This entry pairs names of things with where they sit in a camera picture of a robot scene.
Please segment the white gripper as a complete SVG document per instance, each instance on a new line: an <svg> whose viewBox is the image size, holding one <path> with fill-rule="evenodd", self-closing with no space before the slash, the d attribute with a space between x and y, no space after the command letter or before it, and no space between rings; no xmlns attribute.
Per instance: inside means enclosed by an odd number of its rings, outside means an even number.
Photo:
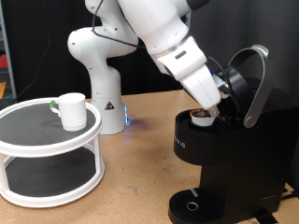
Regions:
<svg viewBox="0 0 299 224"><path fill-rule="evenodd" d="M216 105L221 101L221 95L205 65L187 75L180 82L201 107L209 108L208 112L212 118L220 114Z"/></svg>

